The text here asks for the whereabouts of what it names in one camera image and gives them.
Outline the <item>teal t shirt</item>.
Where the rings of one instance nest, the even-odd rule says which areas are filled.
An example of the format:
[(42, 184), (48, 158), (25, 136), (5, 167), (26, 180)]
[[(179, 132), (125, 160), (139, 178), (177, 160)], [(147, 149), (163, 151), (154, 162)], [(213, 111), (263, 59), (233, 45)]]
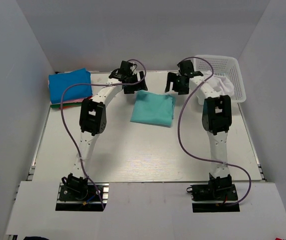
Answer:
[(162, 127), (171, 127), (174, 118), (176, 98), (168, 94), (155, 94), (140, 90), (130, 122)]

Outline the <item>white t shirt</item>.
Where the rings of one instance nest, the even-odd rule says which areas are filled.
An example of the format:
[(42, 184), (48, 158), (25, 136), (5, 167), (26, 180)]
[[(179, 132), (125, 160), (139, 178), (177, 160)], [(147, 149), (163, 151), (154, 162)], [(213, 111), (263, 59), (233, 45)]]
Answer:
[(218, 95), (234, 96), (234, 85), (229, 78), (214, 74), (201, 87), (206, 93), (217, 93)]

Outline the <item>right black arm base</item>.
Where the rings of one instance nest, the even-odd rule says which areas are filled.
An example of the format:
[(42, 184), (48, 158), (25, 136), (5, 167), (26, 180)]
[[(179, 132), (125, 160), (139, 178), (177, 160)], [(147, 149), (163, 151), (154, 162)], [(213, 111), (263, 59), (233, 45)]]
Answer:
[(193, 213), (240, 212), (235, 184), (231, 188), (214, 192), (209, 184), (193, 184), (186, 189), (192, 198)]

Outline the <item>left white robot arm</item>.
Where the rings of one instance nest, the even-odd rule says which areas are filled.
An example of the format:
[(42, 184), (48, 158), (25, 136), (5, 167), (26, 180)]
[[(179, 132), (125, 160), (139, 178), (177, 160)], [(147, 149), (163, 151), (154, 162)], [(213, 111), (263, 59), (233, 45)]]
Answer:
[(77, 151), (73, 175), (93, 182), (85, 170), (85, 165), (90, 161), (95, 144), (107, 126), (107, 106), (120, 92), (134, 94), (139, 90), (147, 90), (146, 75), (147, 70), (144, 64), (139, 60), (130, 59), (122, 61), (121, 66), (110, 73), (106, 83), (77, 83), (64, 91), (67, 93), (68, 90), (82, 85), (101, 88), (93, 97), (82, 101), (79, 119), (81, 137), (79, 141), (76, 141), (72, 136), (63, 111), (61, 111), (63, 125)]

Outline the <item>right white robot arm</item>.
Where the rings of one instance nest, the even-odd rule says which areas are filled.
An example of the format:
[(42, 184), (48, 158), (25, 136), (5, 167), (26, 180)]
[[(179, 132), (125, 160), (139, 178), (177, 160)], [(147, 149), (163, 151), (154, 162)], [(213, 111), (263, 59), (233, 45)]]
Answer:
[(210, 67), (210, 75), (205, 77), (195, 71), (190, 57), (177, 64), (178, 73), (169, 72), (165, 92), (170, 90), (179, 95), (189, 95), (190, 91), (197, 95), (203, 103), (202, 126), (207, 132), (210, 143), (211, 162), (213, 168), (209, 173), (209, 195), (221, 199), (232, 186), (232, 178), (227, 166), (227, 134), (232, 124), (231, 99), (228, 95), (219, 94), (207, 81), (214, 76)]

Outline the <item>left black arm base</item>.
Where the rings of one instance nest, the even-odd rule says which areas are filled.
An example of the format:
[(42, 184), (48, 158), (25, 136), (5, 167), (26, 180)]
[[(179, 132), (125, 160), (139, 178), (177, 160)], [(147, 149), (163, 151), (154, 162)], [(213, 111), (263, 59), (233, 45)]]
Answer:
[(77, 193), (60, 183), (56, 208), (57, 212), (102, 212), (100, 197), (103, 200), (104, 207), (108, 201), (109, 184), (99, 183), (98, 190), (92, 184), (88, 184), (88, 189), (83, 193)]

